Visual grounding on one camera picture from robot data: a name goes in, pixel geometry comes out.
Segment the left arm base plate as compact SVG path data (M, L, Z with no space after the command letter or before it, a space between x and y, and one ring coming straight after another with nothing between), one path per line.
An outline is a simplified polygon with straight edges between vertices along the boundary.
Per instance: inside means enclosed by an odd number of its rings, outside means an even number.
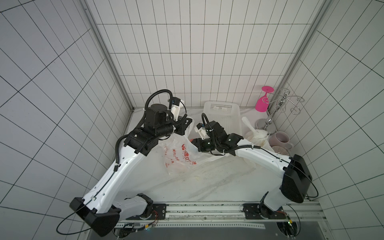
M141 218L143 220L164 220L166 218L166 204L149 204Z

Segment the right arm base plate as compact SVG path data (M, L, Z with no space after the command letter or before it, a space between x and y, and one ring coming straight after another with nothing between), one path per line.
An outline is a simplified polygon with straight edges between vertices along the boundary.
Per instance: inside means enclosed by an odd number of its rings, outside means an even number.
M286 215L273 212L264 205L259 207L258 203L243 204L243 212L247 220L284 220Z

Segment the white printed plastic bag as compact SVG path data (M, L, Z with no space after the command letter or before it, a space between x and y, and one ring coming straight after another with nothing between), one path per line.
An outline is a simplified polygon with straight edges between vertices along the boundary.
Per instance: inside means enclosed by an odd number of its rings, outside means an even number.
M245 126L249 128L249 130L243 135L243 137L253 143L256 146L260 146L263 149L266 149L270 152L275 152L269 143L270 134L265 130L257 130L255 129L247 117L242 117L242 121Z

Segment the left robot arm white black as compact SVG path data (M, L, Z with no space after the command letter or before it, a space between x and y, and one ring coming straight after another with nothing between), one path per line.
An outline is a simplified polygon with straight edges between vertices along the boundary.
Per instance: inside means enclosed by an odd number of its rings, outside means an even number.
M70 208L100 237L109 234L122 220L150 218L153 200L138 194L116 202L115 198L134 168L158 145L173 134L184 135L192 119L179 116L183 102L170 90L159 90L147 99L144 115L128 134L118 138L115 162L99 182L82 198L74 198Z

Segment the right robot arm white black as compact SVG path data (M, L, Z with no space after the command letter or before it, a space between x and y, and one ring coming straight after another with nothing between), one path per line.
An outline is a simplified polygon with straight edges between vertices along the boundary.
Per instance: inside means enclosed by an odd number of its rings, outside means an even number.
M199 152L215 156L231 154L247 159L261 165L282 180L277 187L263 196L257 207L259 215L267 216L277 212L289 202L298 204L304 202L313 178L301 156L289 157L272 153L238 134L227 134L218 122L209 121L204 113L202 113L202 122L197 125L197 130L200 131L201 137L193 139L192 144Z

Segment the white basket perforated plastic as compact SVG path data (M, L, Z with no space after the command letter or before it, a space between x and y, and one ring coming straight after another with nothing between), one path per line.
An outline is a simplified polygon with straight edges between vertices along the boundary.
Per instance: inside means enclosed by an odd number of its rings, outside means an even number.
M235 133L242 135L240 107L237 104L208 101L204 104L203 112L207 115L210 122L218 122L227 134Z

